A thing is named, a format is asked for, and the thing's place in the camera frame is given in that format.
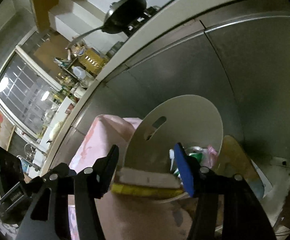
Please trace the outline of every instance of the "ceiling light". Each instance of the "ceiling light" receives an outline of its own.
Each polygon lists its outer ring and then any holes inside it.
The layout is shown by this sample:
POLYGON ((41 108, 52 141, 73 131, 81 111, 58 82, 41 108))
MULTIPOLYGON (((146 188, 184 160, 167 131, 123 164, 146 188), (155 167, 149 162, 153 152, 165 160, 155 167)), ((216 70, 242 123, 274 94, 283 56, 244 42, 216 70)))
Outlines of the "ceiling light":
POLYGON ((44 101, 46 98, 48 98, 48 95, 49 95, 49 92, 48 91, 46 91, 45 93, 44 93, 44 95, 42 96, 42 101, 44 101))
POLYGON ((2 92, 4 89, 6 89, 8 84, 9 84, 9 78, 8 77, 2 78, 2 80, 0 82, 0 92, 2 92))

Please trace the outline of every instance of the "wooden cutting board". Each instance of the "wooden cutting board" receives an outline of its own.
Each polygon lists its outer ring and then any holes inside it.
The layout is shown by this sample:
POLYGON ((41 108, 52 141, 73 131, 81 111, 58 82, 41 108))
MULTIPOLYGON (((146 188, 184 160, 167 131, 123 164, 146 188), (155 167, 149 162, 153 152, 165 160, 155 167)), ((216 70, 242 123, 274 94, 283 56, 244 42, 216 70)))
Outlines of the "wooden cutting board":
POLYGON ((241 174, 257 198, 263 197, 264 186, 255 167, 251 163, 251 159, 232 136, 224 136, 223 145, 213 171, 225 177, 232 177, 237 173, 241 174))

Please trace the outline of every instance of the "blue gripper pad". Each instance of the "blue gripper pad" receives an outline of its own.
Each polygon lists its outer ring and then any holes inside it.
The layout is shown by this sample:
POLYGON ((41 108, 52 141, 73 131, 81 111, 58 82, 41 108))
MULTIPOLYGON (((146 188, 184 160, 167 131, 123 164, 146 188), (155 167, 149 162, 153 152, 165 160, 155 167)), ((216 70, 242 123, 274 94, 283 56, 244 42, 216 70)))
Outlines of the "blue gripper pad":
POLYGON ((181 143, 175 144, 174 152, 175 152, 175 160, 177 162, 178 171, 182 179, 184 189, 190 195, 190 197, 193 197, 195 192, 194 178, 192 175, 192 171, 190 170, 190 167, 186 161, 185 158, 186 153, 181 143))

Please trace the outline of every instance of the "stove burner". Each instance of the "stove burner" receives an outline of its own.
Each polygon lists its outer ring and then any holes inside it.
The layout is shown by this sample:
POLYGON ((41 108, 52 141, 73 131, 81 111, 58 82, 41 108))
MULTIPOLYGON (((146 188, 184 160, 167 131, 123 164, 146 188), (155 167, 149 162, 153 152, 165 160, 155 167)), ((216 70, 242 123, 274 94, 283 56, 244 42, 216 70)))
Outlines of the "stove burner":
POLYGON ((143 14, 137 19, 133 20, 128 27, 124 30, 124 33, 131 37, 141 26, 143 26, 146 22, 148 22, 155 14, 157 14, 159 8, 158 7, 149 7, 147 8, 143 14))

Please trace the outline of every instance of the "metal panel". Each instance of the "metal panel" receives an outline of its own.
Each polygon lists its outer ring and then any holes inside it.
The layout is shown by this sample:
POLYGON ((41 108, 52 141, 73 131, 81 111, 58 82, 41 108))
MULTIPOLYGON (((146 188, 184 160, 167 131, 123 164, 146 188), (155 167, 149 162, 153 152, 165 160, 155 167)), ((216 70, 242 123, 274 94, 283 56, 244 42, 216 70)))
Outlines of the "metal panel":
POLYGON ((262 16, 290 16, 288 0, 243 0, 220 7, 199 19, 207 29, 238 20, 262 16))
POLYGON ((75 128, 83 134, 87 134, 95 117, 100 114, 112 114, 122 118, 143 116, 136 112, 131 102, 126 102, 104 84, 100 84, 97 90, 86 102, 83 109, 73 122, 75 128))
POLYGON ((109 81, 106 86, 129 104, 144 118, 150 111, 159 105, 153 95, 148 94, 128 71, 124 71, 109 81))
POLYGON ((199 19, 193 19, 191 21, 186 22, 178 26, 177 28, 169 31, 167 34, 162 37, 156 39, 149 46, 141 49, 140 52, 136 53, 133 57, 131 57, 128 61, 126 61, 126 65, 128 67, 135 65, 137 62, 145 59, 146 57, 157 53, 159 50, 164 49, 168 45, 173 42, 179 41, 186 36, 193 35, 194 33, 200 33, 204 30, 204 26, 201 24, 199 19))
POLYGON ((249 154, 290 159, 290 17, 208 32, 237 100, 249 154))
MULTIPOLYGON (((157 105, 185 94, 200 95, 209 99, 221 114, 224 134, 243 141, 231 86, 217 54, 204 33, 173 44, 136 64, 128 72, 135 78, 138 87, 143 88, 142 93, 138 90, 139 97, 151 95, 152 101, 157 105)), ((141 107, 135 100, 132 87, 124 93, 133 108, 141 107)))
POLYGON ((68 130, 68 133, 66 134, 60 148, 58 149, 58 154, 56 154, 53 159, 50 168, 52 169, 60 163, 69 164, 82 144, 84 138, 84 134, 80 133, 74 127, 71 127, 68 130))

